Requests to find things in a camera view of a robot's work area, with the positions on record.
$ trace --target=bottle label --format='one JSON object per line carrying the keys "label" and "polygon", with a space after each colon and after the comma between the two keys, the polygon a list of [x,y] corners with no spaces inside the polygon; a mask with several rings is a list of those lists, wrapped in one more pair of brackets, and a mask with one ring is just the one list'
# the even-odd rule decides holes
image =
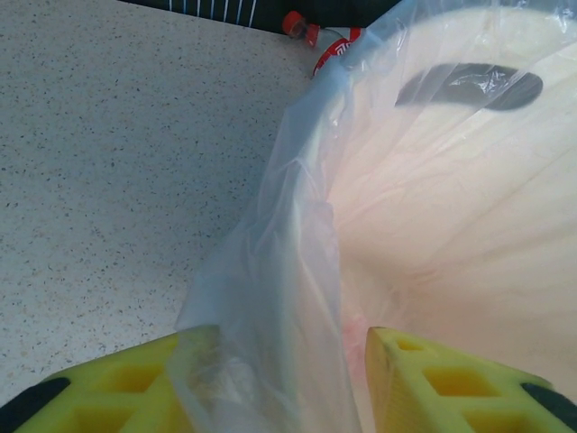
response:
{"label": "bottle label", "polygon": [[361,37],[362,29],[360,27],[352,27],[351,32],[349,34],[349,41],[351,43],[355,42],[357,39]]}
{"label": "bottle label", "polygon": [[321,31],[320,26],[316,24],[309,24],[307,29],[307,43],[310,47],[315,48],[316,41],[318,41],[318,33]]}
{"label": "bottle label", "polygon": [[333,42],[333,44],[328,47],[328,49],[323,53],[323,55],[316,63],[315,69],[313,70],[313,76],[315,76],[318,70],[321,69],[323,65],[325,65],[327,60],[333,56],[340,56],[343,54],[346,49],[349,48],[349,45],[351,45],[351,42],[345,38],[341,38],[338,41]]}

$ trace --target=black rubber edge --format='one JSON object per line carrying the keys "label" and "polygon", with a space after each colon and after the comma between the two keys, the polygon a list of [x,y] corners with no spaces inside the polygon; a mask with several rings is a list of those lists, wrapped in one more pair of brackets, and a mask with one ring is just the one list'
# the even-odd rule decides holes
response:
{"label": "black rubber edge", "polygon": [[543,80],[517,69],[486,63],[442,64],[412,78],[398,92],[398,106],[453,103],[508,111],[528,106],[543,91]]}
{"label": "black rubber edge", "polygon": [[57,377],[40,382],[8,401],[0,408],[0,433],[14,433],[69,385],[70,379]]}
{"label": "black rubber edge", "polygon": [[577,432],[577,406],[564,395],[534,383],[521,383],[523,389],[565,426]]}

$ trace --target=red bottle cap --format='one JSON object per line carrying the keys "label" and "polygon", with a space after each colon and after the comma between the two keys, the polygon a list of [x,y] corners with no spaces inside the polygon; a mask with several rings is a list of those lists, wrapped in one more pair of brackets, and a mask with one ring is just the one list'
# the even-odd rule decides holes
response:
{"label": "red bottle cap", "polygon": [[290,11],[284,20],[282,20],[282,31],[286,34],[291,34],[292,29],[303,21],[303,15],[299,14],[297,11]]}

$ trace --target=white countertop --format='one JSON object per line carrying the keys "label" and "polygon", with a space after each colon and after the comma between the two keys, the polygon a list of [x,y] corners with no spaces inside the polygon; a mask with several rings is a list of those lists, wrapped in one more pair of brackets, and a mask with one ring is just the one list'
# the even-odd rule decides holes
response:
{"label": "white countertop", "polygon": [[2,11],[0,405],[173,332],[308,83],[278,35],[115,0]]}

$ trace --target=clear plastic bag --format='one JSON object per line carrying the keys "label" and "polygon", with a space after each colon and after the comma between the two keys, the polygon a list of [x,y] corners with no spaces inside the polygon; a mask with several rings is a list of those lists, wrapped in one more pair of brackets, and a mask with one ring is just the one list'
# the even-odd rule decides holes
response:
{"label": "clear plastic bag", "polygon": [[374,431],[369,326],[577,395],[575,12],[406,1],[325,65],[180,314],[200,432]]}

